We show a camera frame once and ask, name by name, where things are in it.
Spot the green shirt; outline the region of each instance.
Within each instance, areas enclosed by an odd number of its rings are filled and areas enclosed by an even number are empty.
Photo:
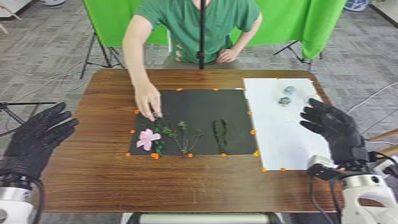
[[[136,12],[153,24],[166,25],[171,31],[171,56],[176,61],[200,63],[200,18],[201,10],[192,0],[143,0]],[[233,47],[232,31],[235,27],[249,32],[260,17],[256,0],[214,0],[207,10],[207,59],[217,60],[223,49]]]

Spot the white paper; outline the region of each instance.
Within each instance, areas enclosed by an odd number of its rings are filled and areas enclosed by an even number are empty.
[[[285,94],[294,86],[297,91]],[[310,79],[246,79],[246,97],[253,111],[253,123],[260,146],[262,162],[267,170],[306,170],[313,155],[331,158],[324,137],[301,126],[301,112],[308,99],[320,100]],[[288,106],[280,104],[292,98]]]

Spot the tripod stand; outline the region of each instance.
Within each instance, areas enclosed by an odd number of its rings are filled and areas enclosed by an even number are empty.
[[[6,114],[9,115],[9,117],[15,119],[15,121],[24,124],[25,120],[22,119],[22,117],[18,116],[18,114],[13,112],[13,110],[9,109],[9,106],[29,106],[34,105],[34,110],[31,113],[31,117],[36,115],[38,109],[41,105],[49,105],[49,104],[56,104],[56,102],[36,102],[36,103],[0,103],[0,112],[6,112]],[[0,134],[0,137],[6,136],[8,134],[11,134],[15,132],[15,130],[8,131],[6,133]]]
[[[205,50],[207,50],[207,0],[201,0],[201,24],[200,24],[200,69],[205,69]]]

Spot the green screen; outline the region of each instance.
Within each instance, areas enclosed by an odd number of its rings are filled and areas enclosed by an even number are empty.
[[[249,46],[299,40],[303,56],[313,59],[328,45],[345,0],[256,1],[265,21]],[[123,45],[125,31],[139,3],[141,0],[86,0],[97,33],[107,47]],[[232,35],[237,41],[240,31],[235,30]],[[164,26],[159,26],[148,43],[168,44],[168,28]]]

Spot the black robotic glove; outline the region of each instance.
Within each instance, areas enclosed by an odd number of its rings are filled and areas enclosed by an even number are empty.
[[[66,104],[61,103],[18,128],[4,154],[2,173],[24,175],[34,179],[41,178],[54,150],[72,136],[79,125],[77,119],[65,122],[72,118],[72,112],[63,112],[65,109]]]
[[[310,100],[310,105],[313,108],[306,107],[301,114],[308,121],[303,121],[301,125],[324,136],[335,163],[344,165],[352,162],[368,162],[365,138],[352,117],[315,99]]]

